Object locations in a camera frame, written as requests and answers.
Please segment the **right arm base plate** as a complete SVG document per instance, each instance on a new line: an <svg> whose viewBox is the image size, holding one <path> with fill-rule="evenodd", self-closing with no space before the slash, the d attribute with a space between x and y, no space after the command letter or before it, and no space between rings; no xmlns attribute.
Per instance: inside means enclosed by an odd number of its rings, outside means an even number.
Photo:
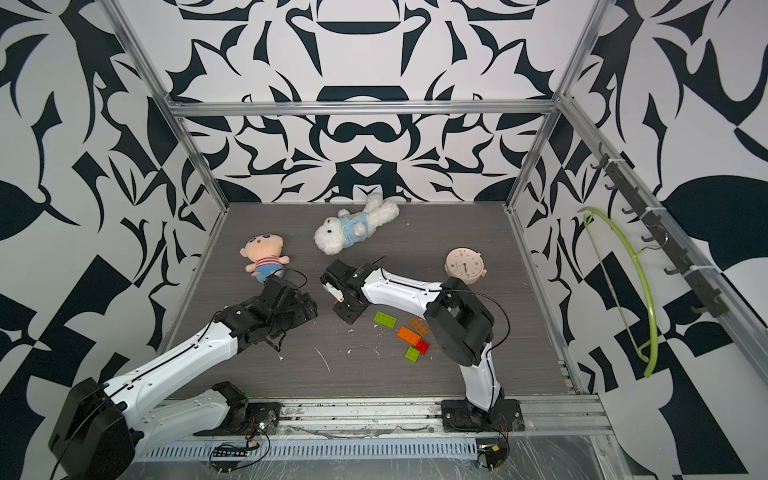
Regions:
<svg viewBox="0 0 768 480"><path fill-rule="evenodd" d="M447 431L505 433L526 429L520 403L515 399L499 399L490 411L482 410L468 400L443 400L440 412L443 428Z"/></svg>

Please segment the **green 2x4 lego brick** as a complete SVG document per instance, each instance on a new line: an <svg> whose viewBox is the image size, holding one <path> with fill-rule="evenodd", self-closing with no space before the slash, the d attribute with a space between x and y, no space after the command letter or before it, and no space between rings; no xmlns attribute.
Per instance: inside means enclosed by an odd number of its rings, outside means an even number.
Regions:
<svg viewBox="0 0 768 480"><path fill-rule="evenodd" d="M391 315L385 314L383 312L377 312L374 321L377 324L383 325L385 327L394 329L397 325L397 319Z"/></svg>

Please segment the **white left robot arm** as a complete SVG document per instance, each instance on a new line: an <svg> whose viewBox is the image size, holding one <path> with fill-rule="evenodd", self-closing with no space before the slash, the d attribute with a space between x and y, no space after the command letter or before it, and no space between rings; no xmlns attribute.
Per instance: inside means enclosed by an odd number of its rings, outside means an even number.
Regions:
<svg viewBox="0 0 768 480"><path fill-rule="evenodd" d="M116 479L144 454L188 435L239 433L249 401L232 383L167 404L170 394L210 368L315 319L317 304L292 282L271 277L262 292L227 306L189 339L154 360L103 382L72 387L48 442L54 469L69 479Z"/></svg>

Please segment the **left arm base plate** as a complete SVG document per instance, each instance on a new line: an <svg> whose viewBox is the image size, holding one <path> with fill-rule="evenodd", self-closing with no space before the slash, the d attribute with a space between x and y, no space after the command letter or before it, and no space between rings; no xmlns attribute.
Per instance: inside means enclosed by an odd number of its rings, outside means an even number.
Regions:
<svg viewBox="0 0 768 480"><path fill-rule="evenodd" d="M211 430L194 433L196 437L250 435L253 432L275 432L279 425L282 404L279 402L250 402L230 409L222 424Z"/></svg>

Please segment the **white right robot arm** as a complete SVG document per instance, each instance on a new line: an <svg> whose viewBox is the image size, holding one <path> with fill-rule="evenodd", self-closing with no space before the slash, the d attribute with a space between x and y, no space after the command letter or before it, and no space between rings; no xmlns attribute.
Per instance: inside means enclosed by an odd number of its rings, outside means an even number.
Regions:
<svg viewBox="0 0 768 480"><path fill-rule="evenodd" d="M372 305L425 320L440 349L460 366L470 412L489 414L503 398L491 354L494 318L463 281L426 282L374 264L353 267L336 260L320 283L335 299L333 311L350 325Z"/></svg>

